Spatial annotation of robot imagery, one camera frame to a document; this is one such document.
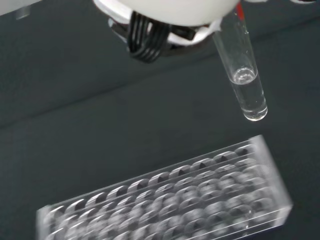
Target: red marking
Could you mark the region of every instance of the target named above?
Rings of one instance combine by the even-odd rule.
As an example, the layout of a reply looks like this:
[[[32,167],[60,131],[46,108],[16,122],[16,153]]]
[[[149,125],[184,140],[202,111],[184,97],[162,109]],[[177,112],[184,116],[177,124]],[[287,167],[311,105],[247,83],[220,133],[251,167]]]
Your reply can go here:
[[[241,6],[241,3],[239,2],[238,5],[236,6],[236,13],[238,14],[238,18],[243,21],[245,19],[245,13],[244,9]]]

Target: dark surface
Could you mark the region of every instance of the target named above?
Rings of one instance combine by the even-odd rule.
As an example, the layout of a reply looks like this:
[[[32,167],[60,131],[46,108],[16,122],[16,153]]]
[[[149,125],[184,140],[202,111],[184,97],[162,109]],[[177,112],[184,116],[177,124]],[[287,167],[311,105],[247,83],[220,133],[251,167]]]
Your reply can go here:
[[[262,134],[294,208],[261,240],[317,239],[320,4],[246,4],[269,113],[247,121],[213,44],[144,65],[91,1],[0,17],[0,240],[35,238],[35,212]]]

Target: white plastic housing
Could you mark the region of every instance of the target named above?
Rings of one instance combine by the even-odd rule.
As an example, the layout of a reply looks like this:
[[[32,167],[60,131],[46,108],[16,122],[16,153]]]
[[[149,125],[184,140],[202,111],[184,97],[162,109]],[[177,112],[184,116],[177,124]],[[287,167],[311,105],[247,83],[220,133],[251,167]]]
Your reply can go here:
[[[212,23],[230,12],[239,0],[119,0],[149,18],[179,26]]]

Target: liquid in test tube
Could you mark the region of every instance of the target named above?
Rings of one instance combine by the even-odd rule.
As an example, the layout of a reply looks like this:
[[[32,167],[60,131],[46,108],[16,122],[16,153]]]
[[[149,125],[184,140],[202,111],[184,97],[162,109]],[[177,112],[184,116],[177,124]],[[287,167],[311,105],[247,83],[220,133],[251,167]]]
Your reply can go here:
[[[213,40],[244,116],[263,119],[268,107],[240,3],[224,17]]]

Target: transparent tray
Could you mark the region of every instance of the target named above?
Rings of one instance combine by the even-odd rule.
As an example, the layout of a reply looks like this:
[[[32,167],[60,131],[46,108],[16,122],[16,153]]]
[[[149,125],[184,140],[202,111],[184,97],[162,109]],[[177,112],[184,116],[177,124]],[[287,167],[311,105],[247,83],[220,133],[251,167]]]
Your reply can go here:
[[[262,136],[37,211],[38,240],[234,240],[291,200]]]

